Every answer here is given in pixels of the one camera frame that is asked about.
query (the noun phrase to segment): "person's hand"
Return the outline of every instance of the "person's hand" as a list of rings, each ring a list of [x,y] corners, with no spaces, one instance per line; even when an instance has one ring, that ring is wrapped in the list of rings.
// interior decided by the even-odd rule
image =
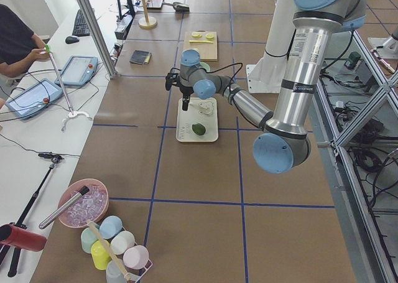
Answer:
[[[47,59],[50,57],[49,53],[47,53],[45,49],[33,49],[30,51],[29,55],[32,56],[34,60]]]

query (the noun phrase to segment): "black shirt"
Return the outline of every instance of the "black shirt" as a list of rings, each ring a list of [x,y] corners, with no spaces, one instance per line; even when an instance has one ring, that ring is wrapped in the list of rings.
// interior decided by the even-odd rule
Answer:
[[[13,64],[37,49],[33,34],[16,14],[0,4],[0,63]]]

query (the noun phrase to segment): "wooden round base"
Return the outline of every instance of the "wooden round base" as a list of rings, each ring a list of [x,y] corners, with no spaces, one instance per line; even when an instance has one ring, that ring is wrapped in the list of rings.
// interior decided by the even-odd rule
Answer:
[[[138,20],[139,27],[143,29],[152,29],[157,25],[157,20],[154,17],[148,17],[148,22],[145,17],[142,17]]]

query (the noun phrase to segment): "wooden board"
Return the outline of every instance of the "wooden board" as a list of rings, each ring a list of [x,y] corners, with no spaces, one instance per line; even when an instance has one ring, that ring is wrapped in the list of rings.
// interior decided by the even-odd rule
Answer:
[[[184,48],[183,50],[188,49],[197,49],[200,54],[201,61],[218,61],[217,57],[217,32],[215,31],[195,31],[201,33],[201,37],[192,37],[192,32],[186,32],[184,37]],[[208,40],[206,38],[206,34],[211,33],[214,34],[214,39],[211,39],[212,44],[207,43],[190,43],[189,40]]]

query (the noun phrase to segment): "black computer mouse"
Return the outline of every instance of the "black computer mouse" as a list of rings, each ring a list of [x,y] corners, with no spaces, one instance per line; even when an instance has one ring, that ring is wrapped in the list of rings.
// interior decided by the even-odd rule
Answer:
[[[68,45],[70,45],[70,44],[74,44],[75,42],[78,42],[80,39],[77,37],[77,36],[74,36],[74,35],[71,35],[71,36],[68,36],[66,39],[65,39],[65,42],[68,44]]]

